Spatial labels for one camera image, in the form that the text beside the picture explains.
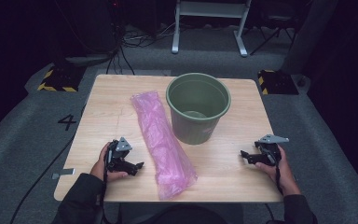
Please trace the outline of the green plastic bin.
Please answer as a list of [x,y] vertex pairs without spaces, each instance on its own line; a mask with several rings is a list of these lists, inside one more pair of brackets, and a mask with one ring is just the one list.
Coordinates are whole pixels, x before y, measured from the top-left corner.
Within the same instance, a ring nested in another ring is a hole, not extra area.
[[174,135],[183,143],[199,145],[210,139],[217,123],[228,112],[231,95],[217,78],[189,73],[171,81],[166,101]]

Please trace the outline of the person's left hand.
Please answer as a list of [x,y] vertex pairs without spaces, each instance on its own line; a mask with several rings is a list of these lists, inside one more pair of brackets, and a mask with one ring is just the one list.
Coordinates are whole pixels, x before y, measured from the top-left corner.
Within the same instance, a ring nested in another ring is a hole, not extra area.
[[107,142],[105,146],[102,148],[99,155],[99,159],[92,166],[89,173],[91,175],[98,177],[101,180],[105,180],[106,182],[113,182],[119,180],[120,178],[124,178],[128,176],[128,174],[126,172],[113,172],[113,173],[107,173],[107,175],[104,174],[104,156],[106,154],[109,145],[110,143]]

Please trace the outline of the pink plastic bag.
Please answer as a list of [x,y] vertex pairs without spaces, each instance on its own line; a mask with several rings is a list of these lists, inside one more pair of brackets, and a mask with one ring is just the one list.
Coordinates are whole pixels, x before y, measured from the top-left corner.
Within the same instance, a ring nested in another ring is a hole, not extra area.
[[156,167],[158,196],[170,200],[195,184],[198,175],[173,134],[158,93],[134,94],[131,102]]

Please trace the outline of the grey tape strip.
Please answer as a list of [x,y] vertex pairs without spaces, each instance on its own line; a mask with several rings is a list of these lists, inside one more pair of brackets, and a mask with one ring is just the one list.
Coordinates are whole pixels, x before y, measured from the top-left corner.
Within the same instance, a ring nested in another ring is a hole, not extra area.
[[62,169],[58,173],[53,173],[51,179],[59,179],[62,175],[73,175],[75,173],[75,168]]

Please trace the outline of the dark stand with base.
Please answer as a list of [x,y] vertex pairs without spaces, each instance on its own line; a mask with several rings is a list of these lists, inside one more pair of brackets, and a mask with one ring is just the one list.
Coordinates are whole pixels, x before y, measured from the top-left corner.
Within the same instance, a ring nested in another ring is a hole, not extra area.
[[107,0],[54,0],[69,26],[81,55],[72,63],[97,64],[110,61],[118,52],[119,35]]

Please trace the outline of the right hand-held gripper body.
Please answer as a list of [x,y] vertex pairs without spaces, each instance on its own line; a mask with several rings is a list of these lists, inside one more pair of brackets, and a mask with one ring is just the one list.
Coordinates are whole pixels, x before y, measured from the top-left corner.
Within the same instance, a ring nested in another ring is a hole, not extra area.
[[268,162],[269,166],[276,166],[282,159],[281,152],[278,148],[279,143],[286,143],[289,139],[273,134],[267,134],[255,141],[255,146],[260,150],[261,156],[256,158],[257,161]]

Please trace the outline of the grey curtain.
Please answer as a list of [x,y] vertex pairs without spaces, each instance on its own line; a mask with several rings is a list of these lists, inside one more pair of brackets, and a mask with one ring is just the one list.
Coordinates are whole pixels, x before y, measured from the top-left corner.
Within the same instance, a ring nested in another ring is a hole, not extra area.
[[338,1],[313,0],[309,14],[281,66],[281,70],[285,74],[297,75],[302,72],[327,23],[331,19]]

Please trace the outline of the white metal stand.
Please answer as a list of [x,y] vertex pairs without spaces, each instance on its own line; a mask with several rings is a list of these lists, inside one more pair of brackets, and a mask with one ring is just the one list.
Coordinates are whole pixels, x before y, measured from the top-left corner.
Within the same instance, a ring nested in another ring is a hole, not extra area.
[[179,52],[180,40],[180,19],[182,16],[190,17],[214,17],[240,19],[239,28],[233,31],[240,56],[247,57],[248,52],[241,38],[244,25],[253,0],[245,0],[244,3],[212,3],[212,2],[190,2],[185,0],[176,0],[175,6],[175,24],[172,39],[172,53]]

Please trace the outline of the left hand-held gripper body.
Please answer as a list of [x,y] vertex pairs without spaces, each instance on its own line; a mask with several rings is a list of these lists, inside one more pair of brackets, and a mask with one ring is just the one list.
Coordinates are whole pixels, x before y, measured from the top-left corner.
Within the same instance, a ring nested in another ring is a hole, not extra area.
[[131,163],[125,161],[125,157],[132,150],[131,145],[124,137],[114,139],[107,148],[105,155],[105,168],[109,172],[126,172],[131,169]]

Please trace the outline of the black folding stand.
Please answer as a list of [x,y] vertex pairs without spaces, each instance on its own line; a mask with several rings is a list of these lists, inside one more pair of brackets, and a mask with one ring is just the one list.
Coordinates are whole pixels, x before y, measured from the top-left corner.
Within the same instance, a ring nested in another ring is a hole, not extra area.
[[285,31],[291,41],[290,46],[293,46],[296,33],[293,33],[292,35],[289,34],[289,29],[296,28],[296,17],[293,13],[264,10],[261,11],[261,18],[266,23],[266,26],[273,29],[274,32],[269,37],[265,38],[264,41],[251,52],[251,55],[254,55],[258,50],[264,47],[272,37],[278,37],[281,31]]

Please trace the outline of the person's right hand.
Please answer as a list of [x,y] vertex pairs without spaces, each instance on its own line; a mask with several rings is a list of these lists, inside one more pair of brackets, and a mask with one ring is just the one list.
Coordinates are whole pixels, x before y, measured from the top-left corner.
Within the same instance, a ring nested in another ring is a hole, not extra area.
[[281,152],[282,159],[277,168],[262,163],[257,163],[255,167],[265,172],[271,178],[282,191],[283,196],[300,195],[300,188],[295,181],[288,160],[286,159],[285,151],[281,146],[278,146],[278,148]]

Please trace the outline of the person's dark clothing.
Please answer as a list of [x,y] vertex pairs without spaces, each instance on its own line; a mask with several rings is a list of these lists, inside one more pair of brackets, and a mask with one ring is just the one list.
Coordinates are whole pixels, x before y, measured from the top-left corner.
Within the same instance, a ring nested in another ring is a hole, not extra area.
[[175,205],[139,224],[228,224],[215,211],[196,205]]

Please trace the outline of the yellow black striped block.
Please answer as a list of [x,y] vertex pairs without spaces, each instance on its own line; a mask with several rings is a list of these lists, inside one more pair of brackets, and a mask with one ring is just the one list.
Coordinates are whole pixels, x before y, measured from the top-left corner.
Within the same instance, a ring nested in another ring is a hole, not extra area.
[[261,70],[257,74],[263,94],[299,95],[296,85],[289,75],[281,71]]
[[77,92],[85,71],[85,67],[63,69],[51,66],[37,89],[39,91]]

